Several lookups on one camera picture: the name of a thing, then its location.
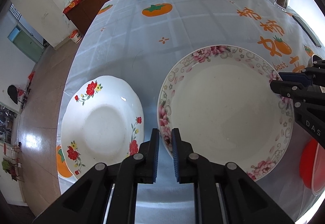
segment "tablecloth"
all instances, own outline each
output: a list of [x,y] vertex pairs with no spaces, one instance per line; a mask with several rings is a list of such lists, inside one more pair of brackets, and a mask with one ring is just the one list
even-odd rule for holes
[[[282,12],[272,0],[110,0],[88,29],[69,72],[58,121],[59,154],[61,122],[69,100],[98,76],[121,78],[137,93],[147,141],[152,128],[157,128],[161,84],[178,60],[198,48],[243,47],[277,71],[288,72],[305,68],[312,53],[325,57],[292,18],[294,13]],[[300,156],[310,139],[295,124],[284,157],[257,182],[294,221],[317,200],[299,177]],[[64,178],[59,173],[62,193],[75,181],[74,176]],[[194,218],[192,184],[176,182],[173,160],[160,142],[157,180],[139,185],[135,222],[189,224]]]

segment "floor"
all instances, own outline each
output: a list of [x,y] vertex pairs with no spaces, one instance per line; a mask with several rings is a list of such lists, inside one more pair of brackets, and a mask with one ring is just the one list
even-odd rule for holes
[[60,196],[56,170],[56,131],[61,99],[79,44],[48,47],[35,67],[31,93],[18,123],[22,143],[22,192],[35,216]]

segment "white plate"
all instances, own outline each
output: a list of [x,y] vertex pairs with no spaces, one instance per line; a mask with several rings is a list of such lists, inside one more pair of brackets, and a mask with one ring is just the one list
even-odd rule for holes
[[62,120],[61,146],[77,179],[98,162],[112,165],[137,153],[143,141],[141,102],[124,80],[100,76],[71,98]]
[[211,46],[181,59],[160,90],[157,119],[171,154],[171,129],[211,162],[237,163],[253,179],[284,155],[293,127],[291,100],[269,86],[280,80],[258,55],[239,47]]

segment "green door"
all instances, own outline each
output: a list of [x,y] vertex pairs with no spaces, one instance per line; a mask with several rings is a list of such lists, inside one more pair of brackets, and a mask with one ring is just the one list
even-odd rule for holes
[[30,34],[22,30],[21,26],[16,26],[10,35],[9,40],[12,41],[19,50],[21,50],[26,56],[32,59],[35,63],[40,59],[43,48],[38,45]]

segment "plate with red flowers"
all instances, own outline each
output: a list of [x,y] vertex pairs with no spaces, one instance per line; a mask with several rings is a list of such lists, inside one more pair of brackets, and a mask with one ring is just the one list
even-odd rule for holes
[[230,45],[198,49],[168,73],[157,120],[172,155],[173,128],[211,162],[235,162],[253,180],[283,157],[293,128],[292,102],[274,94],[273,67],[257,54]]
[[141,102],[124,80],[100,76],[71,98],[62,120],[61,146],[77,179],[96,163],[112,165],[136,154],[143,141]]

